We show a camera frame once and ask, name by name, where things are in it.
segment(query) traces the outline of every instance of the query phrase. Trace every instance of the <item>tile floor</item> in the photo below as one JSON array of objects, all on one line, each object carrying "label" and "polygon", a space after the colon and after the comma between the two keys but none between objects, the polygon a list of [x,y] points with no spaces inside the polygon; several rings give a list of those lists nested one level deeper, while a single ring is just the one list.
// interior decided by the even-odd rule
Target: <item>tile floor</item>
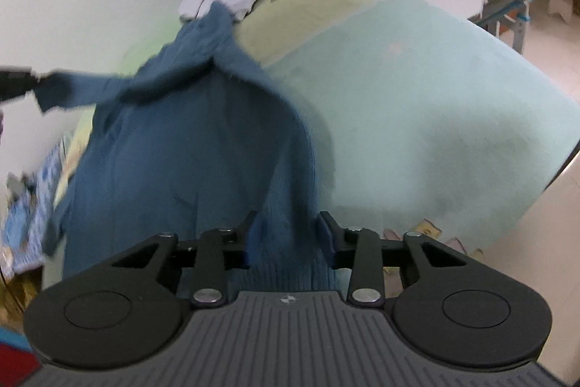
[{"label": "tile floor", "polygon": [[[531,18],[524,57],[580,103],[580,17],[568,25],[547,15],[547,0],[536,0]],[[485,251],[485,261],[547,300],[553,325],[540,362],[565,382],[575,382],[580,378],[580,159],[514,230]]]}]

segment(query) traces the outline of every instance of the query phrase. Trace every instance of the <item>ribbed knit fabric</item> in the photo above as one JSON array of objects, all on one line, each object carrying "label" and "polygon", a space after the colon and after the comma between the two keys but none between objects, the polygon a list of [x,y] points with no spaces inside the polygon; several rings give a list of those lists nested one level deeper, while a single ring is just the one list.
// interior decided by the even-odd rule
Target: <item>ribbed knit fabric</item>
[{"label": "ribbed knit fabric", "polygon": [[97,104],[87,149],[44,249],[67,234],[65,277],[159,232],[198,238],[258,210],[249,271],[233,291],[335,287],[322,260],[308,131],[233,39],[221,4],[185,24],[134,78],[55,73],[43,111]]}]

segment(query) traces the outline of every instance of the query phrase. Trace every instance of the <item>blue sweater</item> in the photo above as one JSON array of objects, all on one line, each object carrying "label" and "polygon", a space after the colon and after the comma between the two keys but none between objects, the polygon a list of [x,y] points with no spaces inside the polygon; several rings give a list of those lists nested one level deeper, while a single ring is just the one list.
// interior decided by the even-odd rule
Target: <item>blue sweater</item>
[{"label": "blue sweater", "polygon": [[314,232],[317,194],[303,121],[233,39],[229,12],[185,24],[134,78],[56,73],[43,111],[97,104],[93,132],[50,222],[45,252],[67,235],[65,277],[141,240],[198,238],[259,210],[249,271],[231,287],[335,287]]}]

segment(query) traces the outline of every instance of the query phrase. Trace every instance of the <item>red object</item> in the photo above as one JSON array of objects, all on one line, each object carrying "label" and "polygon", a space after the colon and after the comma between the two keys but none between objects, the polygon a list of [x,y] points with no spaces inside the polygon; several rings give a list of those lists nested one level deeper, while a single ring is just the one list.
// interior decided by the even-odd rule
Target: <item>red object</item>
[{"label": "red object", "polygon": [[39,367],[34,355],[0,344],[1,387],[16,387]]}]

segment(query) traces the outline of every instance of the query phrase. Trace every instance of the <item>sweater sleeve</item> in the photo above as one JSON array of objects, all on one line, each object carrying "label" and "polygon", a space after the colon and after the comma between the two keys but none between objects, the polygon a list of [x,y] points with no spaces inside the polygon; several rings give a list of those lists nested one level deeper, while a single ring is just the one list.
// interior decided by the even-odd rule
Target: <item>sweater sleeve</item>
[{"label": "sweater sleeve", "polygon": [[117,97],[131,80],[114,75],[57,72],[45,77],[34,88],[34,95],[43,112],[53,107],[89,106]]}]

